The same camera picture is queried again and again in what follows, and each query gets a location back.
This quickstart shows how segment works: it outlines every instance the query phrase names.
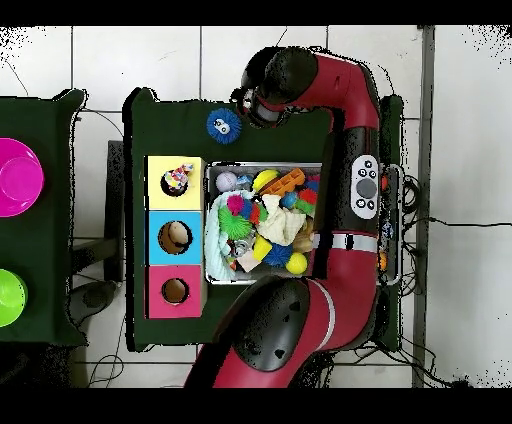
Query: white toy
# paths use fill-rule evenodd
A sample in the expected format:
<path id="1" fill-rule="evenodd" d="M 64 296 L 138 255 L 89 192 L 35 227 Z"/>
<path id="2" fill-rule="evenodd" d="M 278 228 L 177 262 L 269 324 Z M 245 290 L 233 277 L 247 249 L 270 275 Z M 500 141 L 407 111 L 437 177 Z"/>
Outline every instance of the white toy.
<path id="1" fill-rule="evenodd" d="M 223 172 L 222 174 L 219 174 L 217 179 L 215 180 L 215 185 L 217 186 L 217 189 L 224 193 L 226 191 L 231 191 L 236 188 L 237 183 L 237 177 L 232 172 Z"/>

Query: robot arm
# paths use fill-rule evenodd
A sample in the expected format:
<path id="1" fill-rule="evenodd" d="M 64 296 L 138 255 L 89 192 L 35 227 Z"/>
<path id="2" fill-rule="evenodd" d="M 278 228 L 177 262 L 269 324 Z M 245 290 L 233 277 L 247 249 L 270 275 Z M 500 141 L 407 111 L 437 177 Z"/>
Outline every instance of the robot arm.
<path id="1" fill-rule="evenodd" d="M 301 109 L 332 114 L 315 212 L 312 277 L 265 278 L 235 302 L 185 387 L 286 387 L 316 351 L 361 335 L 375 301 L 379 106 L 363 65 L 298 47 L 266 48 L 233 92 L 251 125 Z"/>

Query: yellow ball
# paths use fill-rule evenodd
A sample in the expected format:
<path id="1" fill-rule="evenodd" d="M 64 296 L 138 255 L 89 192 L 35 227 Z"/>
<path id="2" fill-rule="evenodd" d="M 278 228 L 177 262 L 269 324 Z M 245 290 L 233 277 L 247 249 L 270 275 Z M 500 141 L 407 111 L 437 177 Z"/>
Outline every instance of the yellow ball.
<path id="1" fill-rule="evenodd" d="M 292 274 L 302 274 L 308 268 L 308 260 L 306 257 L 299 252 L 295 252 L 290 257 L 290 260 L 286 264 L 286 269 Z"/>

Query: table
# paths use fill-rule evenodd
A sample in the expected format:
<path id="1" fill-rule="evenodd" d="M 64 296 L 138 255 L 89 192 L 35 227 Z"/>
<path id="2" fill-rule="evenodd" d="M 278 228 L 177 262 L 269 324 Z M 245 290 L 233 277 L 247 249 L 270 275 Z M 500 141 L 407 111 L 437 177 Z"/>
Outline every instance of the table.
<path id="1" fill-rule="evenodd" d="M 26 283 L 28 301 L 1 342 L 78 346 L 84 336 L 69 322 L 71 282 L 70 130 L 85 93 L 66 90 L 52 100 L 0 98 L 0 134 L 27 144 L 38 156 L 45 185 L 25 213 L 0 219 L 0 268 Z"/>
<path id="2" fill-rule="evenodd" d="M 217 108 L 234 110 L 232 104 L 192 100 L 161 102 L 148 88 L 137 88 L 123 107 L 126 164 L 127 345 L 140 351 L 149 344 L 184 345 L 212 340 L 224 313 L 246 286 L 210 286 L 200 318 L 145 319 L 144 293 L 144 156 L 200 156 L 206 162 L 322 162 L 330 116 L 317 110 L 295 115 L 286 125 L 257 130 L 244 124 L 240 138 L 231 145 L 215 142 L 206 131 L 208 114 Z M 393 117 L 401 117 L 400 111 Z M 399 161 L 400 127 L 389 124 L 382 154 Z M 396 348 L 399 326 L 399 287 L 389 288 L 391 325 L 382 341 Z"/>

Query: plastic container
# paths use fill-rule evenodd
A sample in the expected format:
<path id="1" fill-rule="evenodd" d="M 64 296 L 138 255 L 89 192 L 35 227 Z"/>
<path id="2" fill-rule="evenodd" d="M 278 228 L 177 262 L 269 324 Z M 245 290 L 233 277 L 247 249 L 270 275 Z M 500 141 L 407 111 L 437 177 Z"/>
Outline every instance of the plastic container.
<path id="1" fill-rule="evenodd" d="M 0 327 L 16 321 L 27 303 L 27 286 L 13 272 L 0 269 Z"/>
<path id="2" fill-rule="evenodd" d="M 20 141 L 0 138 L 0 218 L 28 210 L 43 184 L 43 169 L 35 153 Z"/>

